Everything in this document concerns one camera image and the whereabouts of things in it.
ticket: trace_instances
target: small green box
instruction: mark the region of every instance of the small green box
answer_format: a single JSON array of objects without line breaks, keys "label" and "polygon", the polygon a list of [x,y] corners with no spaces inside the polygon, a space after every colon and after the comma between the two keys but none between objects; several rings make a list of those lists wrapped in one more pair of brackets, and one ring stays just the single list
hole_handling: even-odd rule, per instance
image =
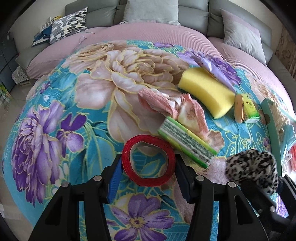
[{"label": "small green box", "polygon": [[242,98],[244,105],[244,122],[247,124],[256,123],[260,120],[260,115],[253,101],[248,97],[247,94],[242,94]]}]

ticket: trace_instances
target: gray pillow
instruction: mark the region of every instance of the gray pillow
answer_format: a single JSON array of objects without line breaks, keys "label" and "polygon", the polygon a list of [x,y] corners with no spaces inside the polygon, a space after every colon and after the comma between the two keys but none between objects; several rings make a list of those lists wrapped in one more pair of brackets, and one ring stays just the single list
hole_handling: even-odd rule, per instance
[{"label": "gray pillow", "polygon": [[124,23],[155,22],[180,25],[178,0],[127,0]]},{"label": "gray pillow", "polygon": [[53,44],[72,34],[86,30],[87,7],[53,22],[49,43]]},{"label": "gray pillow", "polygon": [[259,30],[228,11],[220,11],[224,24],[224,43],[241,49],[266,65]]}]

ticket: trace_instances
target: red tape roll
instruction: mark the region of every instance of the red tape roll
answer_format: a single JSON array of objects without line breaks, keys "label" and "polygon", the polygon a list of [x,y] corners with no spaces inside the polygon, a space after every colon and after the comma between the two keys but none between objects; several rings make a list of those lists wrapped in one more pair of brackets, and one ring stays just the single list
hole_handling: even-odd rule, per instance
[{"label": "red tape roll", "polygon": [[[131,155],[135,148],[137,148],[137,144],[140,142],[145,142],[150,145],[156,146],[161,148],[167,156],[167,169],[164,175],[158,178],[141,178],[132,168],[131,165]],[[161,186],[162,184],[166,183],[174,174],[175,166],[176,166],[176,158],[175,153],[171,145],[161,140],[157,137],[149,136],[149,135],[138,135],[135,136],[127,141],[124,145],[122,151],[122,166],[126,174],[139,186],[144,187],[157,187]]]}]

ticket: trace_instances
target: patterned pillow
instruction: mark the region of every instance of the patterned pillow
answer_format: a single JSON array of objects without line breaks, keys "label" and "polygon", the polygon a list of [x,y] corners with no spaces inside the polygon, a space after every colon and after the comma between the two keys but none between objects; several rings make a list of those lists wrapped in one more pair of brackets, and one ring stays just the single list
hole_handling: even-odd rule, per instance
[{"label": "patterned pillow", "polygon": [[53,44],[65,37],[87,29],[86,14],[87,7],[53,22],[49,43]]}]

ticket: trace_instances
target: leopard print pillow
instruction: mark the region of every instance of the leopard print pillow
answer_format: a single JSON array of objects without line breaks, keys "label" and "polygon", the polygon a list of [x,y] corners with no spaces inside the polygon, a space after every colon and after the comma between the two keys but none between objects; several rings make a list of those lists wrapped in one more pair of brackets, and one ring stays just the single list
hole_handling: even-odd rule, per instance
[{"label": "leopard print pillow", "polygon": [[52,24],[52,32],[50,34],[49,43],[53,44],[54,42],[59,41],[72,34],[86,30],[86,14],[87,7],[75,13],[69,14],[63,18],[60,18],[57,21],[54,21]]},{"label": "leopard print pillow", "polygon": [[276,160],[267,151],[259,153],[251,149],[230,156],[226,160],[225,174],[237,185],[251,179],[269,195],[274,194],[279,185]]}]

